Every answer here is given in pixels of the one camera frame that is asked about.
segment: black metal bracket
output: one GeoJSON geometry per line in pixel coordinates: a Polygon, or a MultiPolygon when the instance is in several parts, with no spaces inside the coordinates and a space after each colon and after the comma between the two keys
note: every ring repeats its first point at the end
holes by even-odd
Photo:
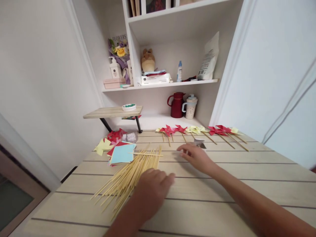
{"type": "MultiPolygon", "coordinates": [[[[138,127],[138,133],[142,133],[143,130],[141,130],[141,126],[139,124],[139,120],[138,120],[138,116],[135,116],[136,118],[136,123],[137,123],[137,127],[138,127]]],[[[104,126],[106,127],[106,129],[109,131],[109,132],[112,132],[112,129],[110,128],[110,126],[108,125],[108,123],[105,121],[104,118],[100,118],[101,122],[104,124],[104,126]]]]}
{"type": "Polygon", "coordinates": [[[143,130],[141,130],[141,126],[139,124],[138,116],[135,116],[135,118],[136,118],[136,123],[137,123],[137,127],[138,127],[138,133],[142,133],[143,130]]]}
{"type": "Polygon", "coordinates": [[[106,129],[109,131],[109,132],[112,132],[112,129],[110,128],[110,126],[108,125],[108,123],[105,121],[104,118],[100,118],[101,122],[104,124],[104,126],[106,127],[106,129]]]}

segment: red thermos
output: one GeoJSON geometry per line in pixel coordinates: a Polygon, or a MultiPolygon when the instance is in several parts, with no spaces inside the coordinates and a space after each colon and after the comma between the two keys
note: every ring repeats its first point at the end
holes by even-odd
{"type": "Polygon", "coordinates": [[[183,96],[185,93],[182,92],[176,92],[173,95],[169,96],[167,100],[167,104],[171,107],[171,117],[179,119],[183,117],[182,112],[182,104],[184,103],[183,96]],[[171,105],[169,104],[170,98],[173,97],[173,101],[171,102],[171,105]]]}

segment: door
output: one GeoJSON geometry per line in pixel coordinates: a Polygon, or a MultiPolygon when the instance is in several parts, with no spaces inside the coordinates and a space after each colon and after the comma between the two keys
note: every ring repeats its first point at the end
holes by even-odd
{"type": "Polygon", "coordinates": [[[0,237],[7,237],[47,194],[0,151],[0,237]]]}

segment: hand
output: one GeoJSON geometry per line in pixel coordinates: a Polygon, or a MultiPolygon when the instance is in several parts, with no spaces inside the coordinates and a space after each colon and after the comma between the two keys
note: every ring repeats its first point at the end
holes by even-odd
{"type": "Polygon", "coordinates": [[[161,208],[174,177],[174,173],[167,176],[164,171],[154,169],[146,170],[141,175],[129,202],[137,207],[137,214],[143,222],[151,219],[161,208]]]}
{"type": "Polygon", "coordinates": [[[194,168],[204,174],[212,176],[214,169],[218,168],[218,166],[208,157],[205,151],[193,143],[179,146],[177,150],[183,150],[181,156],[186,159],[194,168]]]}

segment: tissue box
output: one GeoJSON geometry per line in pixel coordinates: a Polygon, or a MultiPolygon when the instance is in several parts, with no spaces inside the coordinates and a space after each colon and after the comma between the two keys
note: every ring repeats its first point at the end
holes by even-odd
{"type": "Polygon", "coordinates": [[[120,88],[121,85],[126,83],[125,78],[114,78],[103,80],[106,89],[120,88]]]}
{"type": "Polygon", "coordinates": [[[142,85],[153,85],[160,83],[169,83],[170,82],[170,74],[166,73],[163,75],[151,75],[151,76],[142,76],[141,84],[142,85]]]}

